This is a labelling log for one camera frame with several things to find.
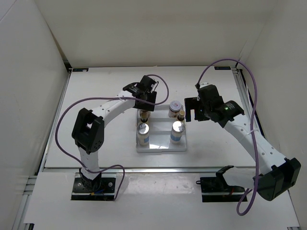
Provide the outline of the spice jar white lid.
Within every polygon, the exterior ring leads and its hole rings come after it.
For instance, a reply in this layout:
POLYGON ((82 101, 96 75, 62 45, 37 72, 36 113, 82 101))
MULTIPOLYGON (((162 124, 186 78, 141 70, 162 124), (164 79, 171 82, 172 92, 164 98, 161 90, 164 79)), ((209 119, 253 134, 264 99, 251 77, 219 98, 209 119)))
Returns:
POLYGON ((182 105, 179 101, 171 101, 169 104, 168 116, 177 117, 181 108, 182 108, 182 105))
POLYGON ((140 113, 140 116, 150 117, 151 115, 151 112, 147 110, 140 110, 139 113, 140 113))

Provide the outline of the small yellow label bottle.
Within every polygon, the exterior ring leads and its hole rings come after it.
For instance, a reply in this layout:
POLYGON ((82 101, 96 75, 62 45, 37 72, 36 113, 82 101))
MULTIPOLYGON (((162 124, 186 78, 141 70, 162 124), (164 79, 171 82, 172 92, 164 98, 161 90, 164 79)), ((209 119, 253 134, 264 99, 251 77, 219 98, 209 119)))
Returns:
POLYGON ((146 116, 140 116, 141 123, 149 125, 149 118, 146 116))
POLYGON ((178 112, 177 120, 180 121, 180 122, 185 123, 185 111, 184 110, 180 110, 178 112))

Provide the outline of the white shaker silver cap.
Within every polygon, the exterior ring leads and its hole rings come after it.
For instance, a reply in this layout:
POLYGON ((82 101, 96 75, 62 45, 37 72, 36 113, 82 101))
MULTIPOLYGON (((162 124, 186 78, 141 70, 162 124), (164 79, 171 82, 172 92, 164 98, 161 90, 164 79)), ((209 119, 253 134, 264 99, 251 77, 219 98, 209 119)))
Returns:
POLYGON ((174 144, 178 144, 181 141, 181 137, 183 136, 186 130, 185 124, 182 121, 175 121, 172 124, 170 141, 174 144))
POLYGON ((146 123, 139 123, 136 133, 138 144, 147 146, 149 144, 149 126, 146 123))

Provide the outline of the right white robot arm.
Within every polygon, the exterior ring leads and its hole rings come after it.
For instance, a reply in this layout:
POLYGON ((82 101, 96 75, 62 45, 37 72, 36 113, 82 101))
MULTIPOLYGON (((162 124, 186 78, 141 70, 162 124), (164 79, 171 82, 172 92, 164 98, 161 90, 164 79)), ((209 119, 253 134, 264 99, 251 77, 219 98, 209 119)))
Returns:
POLYGON ((228 165, 216 173, 215 185, 220 191, 232 186, 251 189, 263 199, 272 201, 296 184, 301 163, 277 151, 259 131, 255 130, 244 110, 235 102, 224 102, 221 96, 185 98, 186 122, 213 121, 230 133, 255 161, 253 171, 228 165))

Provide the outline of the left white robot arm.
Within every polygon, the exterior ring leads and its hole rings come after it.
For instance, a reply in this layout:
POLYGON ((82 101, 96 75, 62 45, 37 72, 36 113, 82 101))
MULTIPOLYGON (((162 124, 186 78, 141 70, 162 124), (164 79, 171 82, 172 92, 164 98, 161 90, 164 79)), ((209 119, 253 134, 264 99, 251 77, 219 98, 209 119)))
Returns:
POLYGON ((157 82, 143 76, 140 82, 130 83, 116 95, 115 100, 107 100, 103 105, 88 110, 79 111, 72 131, 72 138, 80 152, 83 164, 80 173, 84 180, 84 186, 90 192, 100 188, 101 181, 98 178, 98 150, 104 142, 105 127, 114 118, 130 108, 142 110, 154 110, 156 92, 153 91, 157 82))

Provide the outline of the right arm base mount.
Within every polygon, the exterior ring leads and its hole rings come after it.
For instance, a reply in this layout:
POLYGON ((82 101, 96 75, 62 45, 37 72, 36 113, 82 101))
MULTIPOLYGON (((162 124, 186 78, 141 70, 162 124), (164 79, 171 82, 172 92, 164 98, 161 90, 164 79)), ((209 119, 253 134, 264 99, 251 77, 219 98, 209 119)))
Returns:
POLYGON ((238 202, 245 192, 245 189, 239 186, 222 188, 216 177, 201 177, 196 184, 201 187, 203 203, 238 202))

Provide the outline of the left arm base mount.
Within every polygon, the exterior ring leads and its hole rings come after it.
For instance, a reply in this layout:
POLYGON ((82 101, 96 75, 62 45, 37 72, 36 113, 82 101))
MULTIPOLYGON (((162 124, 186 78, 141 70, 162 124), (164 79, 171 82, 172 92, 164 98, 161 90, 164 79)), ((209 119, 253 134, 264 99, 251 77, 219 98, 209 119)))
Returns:
POLYGON ((73 201, 113 201, 115 197, 116 175, 102 176, 98 188, 88 190, 80 175, 76 175, 72 186, 71 200, 73 201))

